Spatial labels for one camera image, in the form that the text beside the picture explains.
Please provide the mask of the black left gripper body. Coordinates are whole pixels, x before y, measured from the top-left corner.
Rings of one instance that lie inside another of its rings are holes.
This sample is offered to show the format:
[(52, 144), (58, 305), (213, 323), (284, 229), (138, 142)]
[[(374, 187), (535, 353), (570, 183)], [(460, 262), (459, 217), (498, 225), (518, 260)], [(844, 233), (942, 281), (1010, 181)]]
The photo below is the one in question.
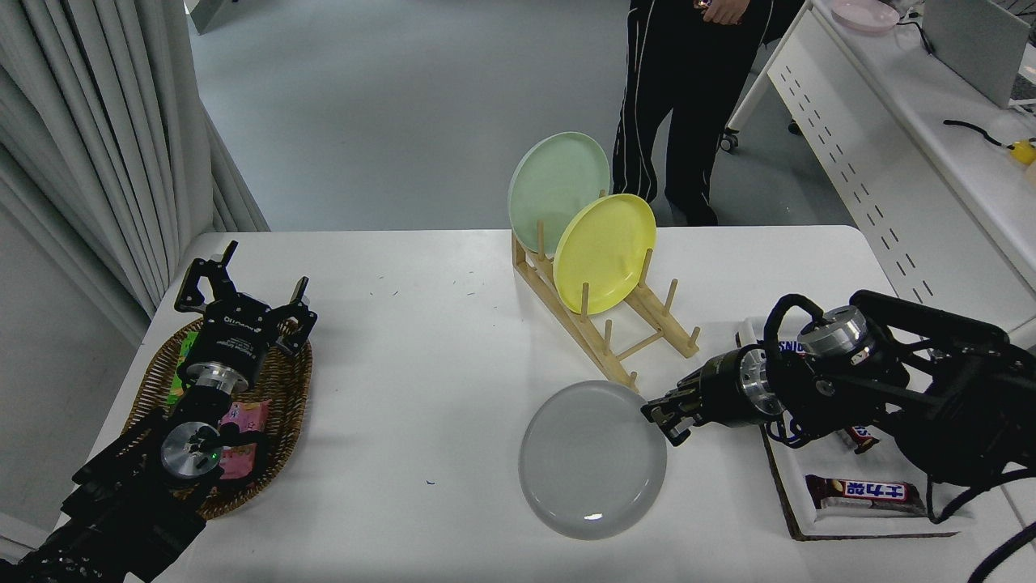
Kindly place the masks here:
[(274, 346), (271, 307), (251, 296), (231, 296), (204, 308), (202, 328), (188, 353), (188, 381), (203, 374), (232, 370), (240, 383), (255, 383)]

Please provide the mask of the person's hand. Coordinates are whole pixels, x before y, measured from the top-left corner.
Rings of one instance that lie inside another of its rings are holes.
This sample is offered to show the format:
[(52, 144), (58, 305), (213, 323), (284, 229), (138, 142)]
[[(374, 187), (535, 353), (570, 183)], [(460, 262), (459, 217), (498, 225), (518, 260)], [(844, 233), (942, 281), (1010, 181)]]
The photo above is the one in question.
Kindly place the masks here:
[(694, 7), (702, 12), (706, 23), (732, 26), (741, 22), (750, 4), (749, 0), (711, 0), (695, 1)]

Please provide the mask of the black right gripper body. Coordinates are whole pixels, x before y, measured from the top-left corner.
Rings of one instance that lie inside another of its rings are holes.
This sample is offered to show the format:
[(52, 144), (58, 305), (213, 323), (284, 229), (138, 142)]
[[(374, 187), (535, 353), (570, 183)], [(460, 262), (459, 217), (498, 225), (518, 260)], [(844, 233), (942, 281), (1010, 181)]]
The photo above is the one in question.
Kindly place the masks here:
[(703, 427), (708, 422), (728, 428), (748, 427), (751, 406), (740, 380), (744, 358), (743, 351), (729, 351), (715, 355), (692, 373), (700, 405), (692, 414), (693, 427)]

